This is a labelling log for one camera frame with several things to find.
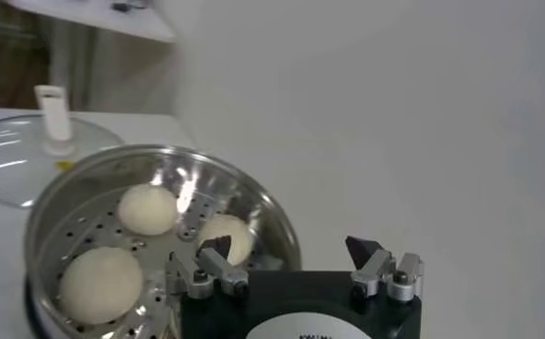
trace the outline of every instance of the dough ball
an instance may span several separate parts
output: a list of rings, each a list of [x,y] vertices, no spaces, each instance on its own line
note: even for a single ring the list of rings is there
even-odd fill
[[[143,282],[142,269],[128,251],[100,247],[70,263],[60,281],[60,306],[83,324],[112,321],[133,307]]]
[[[254,237],[248,231],[248,225],[235,216],[215,215],[209,219],[197,237],[197,247],[204,241],[224,236],[231,236],[231,247],[227,261],[232,265],[244,262],[252,251]]]
[[[177,199],[161,186],[141,184],[127,190],[117,207],[123,225],[134,233],[155,236],[177,221]]]

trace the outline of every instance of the stainless steel pot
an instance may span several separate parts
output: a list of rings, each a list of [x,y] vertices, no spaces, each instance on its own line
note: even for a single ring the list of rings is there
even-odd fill
[[[178,196],[182,217],[172,232],[144,237],[123,228],[115,216],[122,193],[152,182]],[[249,175],[194,150],[171,146],[124,146],[79,161],[56,178],[32,209],[25,259],[32,296],[40,309],[71,338],[158,338],[168,328],[164,263],[176,247],[194,253],[204,221],[217,213],[237,216],[256,238],[248,269],[299,269],[295,232],[281,206]],[[97,246],[131,250],[145,273],[144,292],[115,322],[85,326],[58,308],[58,283],[65,267]]]

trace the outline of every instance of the metal clamp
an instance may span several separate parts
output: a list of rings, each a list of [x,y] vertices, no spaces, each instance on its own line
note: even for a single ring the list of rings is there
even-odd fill
[[[232,266],[213,248],[199,252],[198,264],[221,282],[224,293],[238,298],[248,295],[248,272]]]
[[[195,260],[184,261],[171,252],[166,265],[167,292],[170,296],[186,293],[189,298],[205,299],[214,294],[214,280],[229,296],[248,295],[248,272],[232,266],[213,248],[199,251]]]
[[[190,298],[205,299],[214,293],[214,278],[194,261],[182,261],[174,251],[168,257],[166,282],[171,296],[186,293]]]
[[[414,253],[405,253],[397,270],[388,277],[387,292],[390,298],[408,302],[421,297],[423,289],[423,261]]]
[[[353,297],[370,298],[378,292],[378,284],[385,274],[392,271],[393,258],[389,251],[376,250],[365,265],[351,273],[353,280]]]

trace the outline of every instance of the white countertop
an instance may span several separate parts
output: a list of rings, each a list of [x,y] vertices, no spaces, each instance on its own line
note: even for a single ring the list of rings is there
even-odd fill
[[[0,110],[0,119],[35,111]],[[168,115],[76,112],[127,144],[168,144],[192,147],[178,122]],[[0,205],[0,338],[32,338],[22,305],[24,283],[23,228],[29,211]]]

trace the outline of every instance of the white lid knob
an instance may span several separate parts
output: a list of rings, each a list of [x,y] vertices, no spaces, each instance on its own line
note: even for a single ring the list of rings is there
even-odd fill
[[[40,105],[45,124],[46,138],[43,149],[58,157],[75,151],[72,142],[72,125],[68,116],[68,104],[63,88],[56,86],[36,86],[35,95]]]

